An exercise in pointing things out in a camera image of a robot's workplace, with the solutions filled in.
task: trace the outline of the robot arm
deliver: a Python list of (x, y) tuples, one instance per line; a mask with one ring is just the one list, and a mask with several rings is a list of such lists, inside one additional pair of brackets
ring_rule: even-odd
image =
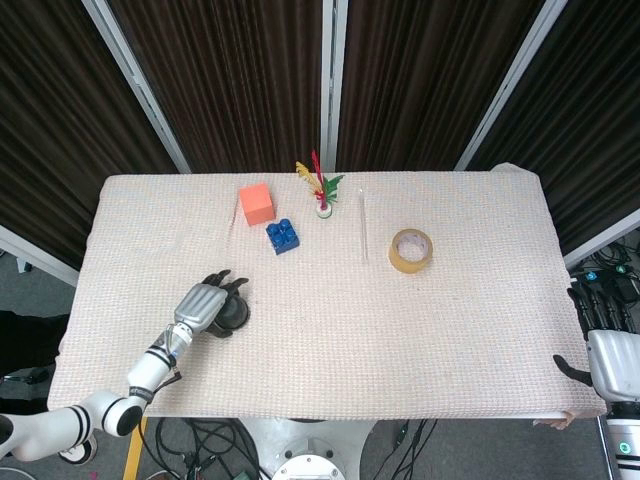
[(591, 372), (554, 355), (568, 377), (592, 386), (611, 405), (607, 424), (623, 480), (640, 480), (640, 335), (624, 303), (582, 285), (569, 289), (587, 342)]
[[(168, 325), (127, 375), (129, 396), (99, 391), (78, 405), (37, 415), (0, 415), (0, 458), (11, 452), (18, 460), (33, 461), (85, 442), (94, 429), (128, 435), (140, 422), (155, 393), (180, 378), (177, 360), (193, 337), (208, 331), (228, 337), (247, 320), (249, 310), (237, 294), (248, 280), (220, 286), (224, 270), (195, 285), (175, 310)], [(163, 383), (174, 370), (173, 378)]]

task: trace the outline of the blue lego brick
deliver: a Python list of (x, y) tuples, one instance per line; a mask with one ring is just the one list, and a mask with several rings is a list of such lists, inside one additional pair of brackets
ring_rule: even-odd
[(267, 235), (269, 235), (269, 240), (271, 240), (271, 245), (276, 251), (276, 255), (300, 245), (298, 235), (296, 235), (296, 231), (291, 226), (288, 218), (283, 218), (278, 223), (270, 223), (267, 227)]

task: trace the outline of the dark curtain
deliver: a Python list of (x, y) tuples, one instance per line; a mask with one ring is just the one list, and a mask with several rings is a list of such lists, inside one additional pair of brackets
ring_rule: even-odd
[(104, 180), (175, 168), (79, 0), (0, 3), (0, 224), (79, 268)]
[(639, 2), (569, 2), (470, 165), (537, 173), (564, 253), (640, 208), (639, 32)]
[(350, 0), (336, 169), (453, 169), (542, 3)]
[(192, 169), (295, 169), (319, 146), (321, 0), (111, 0)]

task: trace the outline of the orange cube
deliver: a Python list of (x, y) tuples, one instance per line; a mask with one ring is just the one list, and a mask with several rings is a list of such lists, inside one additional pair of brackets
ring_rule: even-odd
[(276, 218), (266, 183), (241, 188), (238, 190), (238, 195), (240, 195), (244, 216), (247, 217), (249, 225), (257, 225)]

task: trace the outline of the roll of tape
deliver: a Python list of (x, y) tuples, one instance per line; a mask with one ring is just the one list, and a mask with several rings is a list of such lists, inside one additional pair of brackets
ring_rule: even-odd
[[(409, 260), (400, 254), (400, 248), (404, 243), (416, 245), (422, 251), (420, 260)], [(427, 266), (433, 255), (433, 244), (424, 232), (414, 228), (400, 230), (393, 237), (389, 247), (389, 261), (396, 270), (402, 273), (416, 273)]]

